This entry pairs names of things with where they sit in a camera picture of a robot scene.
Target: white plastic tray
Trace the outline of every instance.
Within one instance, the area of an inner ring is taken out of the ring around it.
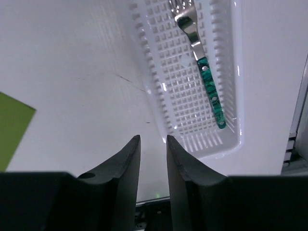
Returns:
[[[224,129],[216,124],[188,38],[172,18],[168,0],[126,0],[120,8],[163,140],[174,135],[202,158],[243,141],[241,7],[239,1],[194,2],[227,121]]]

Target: fork handle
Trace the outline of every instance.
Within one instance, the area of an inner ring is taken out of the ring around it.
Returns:
[[[226,126],[226,120],[225,120],[225,116],[221,108],[221,104],[220,104],[218,93],[217,93],[215,83],[212,77],[211,69],[208,64],[208,60],[206,57],[203,57],[197,60],[197,63],[198,63],[201,77],[203,79],[205,90],[207,92],[207,95],[212,105],[212,109],[214,111],[217,125],[220,129],[223,129]]]

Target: marbled green handle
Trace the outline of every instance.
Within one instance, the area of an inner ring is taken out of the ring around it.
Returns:
[[[207,58],[203,57],[197,61],[199,71],[201,74],[201,77],[203,79],[203,83],[205,86],[205,90],[207,92],[208,98],[211,101],[212,108],[215,114],[215,118],[217,121],[217,125],[220,129],[225,128],[226,126],[226,120],[225,116],[223,114],[223,111],[221,109],[219,97],[217,94],[217,90],[215,87],[215,83],[212,77],[212,73],[210,70],[210,66],[208,64]]]

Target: green paper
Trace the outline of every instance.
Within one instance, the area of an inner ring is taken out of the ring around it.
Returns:
[[[13,157],[35,109],[0,92],[0,171]]]
[[[223,129],[226,126],[226,120],[225,120],[225,116],[221,108],[221,104],[220,104],[218,93],[217,93],[215,83],[212,77],[211,69],[208,64],[208,60],[206,57],[203,57],[199,59],[197,63],[198,63],[201,77],[203,79],[205,90],[212,104],[212,109],[214,111],[217,125],[220,129]],[[207,67],[207,70],[205,71],[202,70],[204,66]]]

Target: white table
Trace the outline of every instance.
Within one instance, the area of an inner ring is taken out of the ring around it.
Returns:
[[[279,174],[308,52],[308,1],[243,0],[242,10],[244,143],[204,162],[228,175]],[[113,1],[2,0],[0,31],[0,91],[37,110],[9,171],[78,175],[140,134],[137,200],[168,196],[166,144]]]

